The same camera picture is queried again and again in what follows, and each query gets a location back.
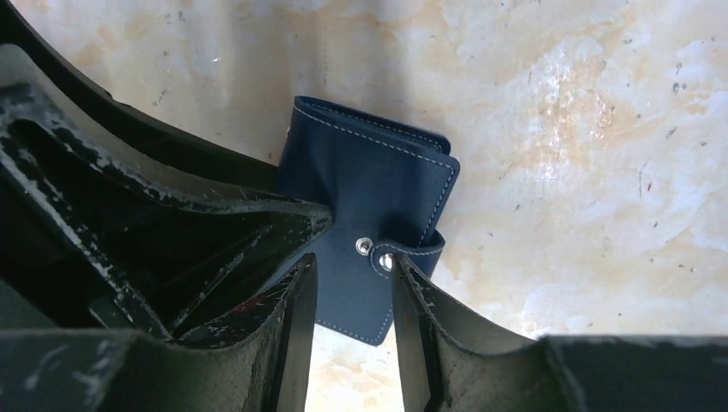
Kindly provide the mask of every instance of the marble floor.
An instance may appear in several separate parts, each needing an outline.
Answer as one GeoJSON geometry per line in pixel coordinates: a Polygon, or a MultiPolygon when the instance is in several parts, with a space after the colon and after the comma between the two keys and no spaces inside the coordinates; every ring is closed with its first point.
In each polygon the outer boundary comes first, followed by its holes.
{"type": "MultiPolygon", "coordinates": [[[[13,3],[115,99],[270,163],[296,94],[448,136],[434,281],[511,330],[728,333],[727,2],[13,3]]],[[[393,332],[317,326],[308,410],[401,398],[393,332]]]]}

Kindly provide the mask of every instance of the navy blue wallet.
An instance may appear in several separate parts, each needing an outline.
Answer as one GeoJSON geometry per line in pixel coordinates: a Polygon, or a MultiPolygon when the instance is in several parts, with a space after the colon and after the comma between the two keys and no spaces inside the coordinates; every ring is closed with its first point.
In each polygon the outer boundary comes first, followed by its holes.
{"type": "Polygon", "coordinates": [[[443,136],[325,100],[296,97],[276,191],[331,207],[318,259],[317,323],[379,345],[391,326],[394,254],[431,276],[435,225],[460,165],[443,136]]]}

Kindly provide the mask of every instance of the leather wallet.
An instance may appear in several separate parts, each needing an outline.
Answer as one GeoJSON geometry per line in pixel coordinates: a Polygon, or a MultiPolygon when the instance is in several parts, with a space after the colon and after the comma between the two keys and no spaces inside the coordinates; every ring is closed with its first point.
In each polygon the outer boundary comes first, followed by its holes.
{"type": "Polygon", "coordinates": [[[435,225],[460,165],[443,136],[311,97],[296,97],[276,191],[331,207],[318,259],[317,323],[379,345],[392,321],[391,266],[407,255],[431,276],[435,225]]]}

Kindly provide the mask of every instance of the metal snap button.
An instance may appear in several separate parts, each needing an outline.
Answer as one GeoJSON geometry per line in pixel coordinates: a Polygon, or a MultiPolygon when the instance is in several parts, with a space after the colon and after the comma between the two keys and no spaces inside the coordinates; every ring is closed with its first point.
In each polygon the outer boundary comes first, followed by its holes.
{"type": "Polygon", "coordinates": [[[391,253],[385,253],[379,257],[379,266],[387,272],[391,272],[391,267],[394,264],[394,257],[391,253]]]}
{"type": "Polygon", "coordinates": [[[361,238],[356,241],[356,251],[362,256],[369,256],[369,251],[372,250],[374,242],[369,238],[361,238]]]}

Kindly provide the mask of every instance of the white marble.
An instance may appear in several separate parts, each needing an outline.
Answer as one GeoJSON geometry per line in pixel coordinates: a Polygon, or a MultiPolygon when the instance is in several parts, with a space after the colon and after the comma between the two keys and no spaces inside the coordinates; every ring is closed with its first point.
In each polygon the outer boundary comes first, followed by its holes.
{"type": "MultiPolygon", "coordinates": [[[[274,164],[295,94],[448,136],[434,280],[509,329],[728,331],[727,2],[14,3],[116,99],[274,164]]],[[[317,327],[310,410],[401,397],[394,333],[317,327]]]]}

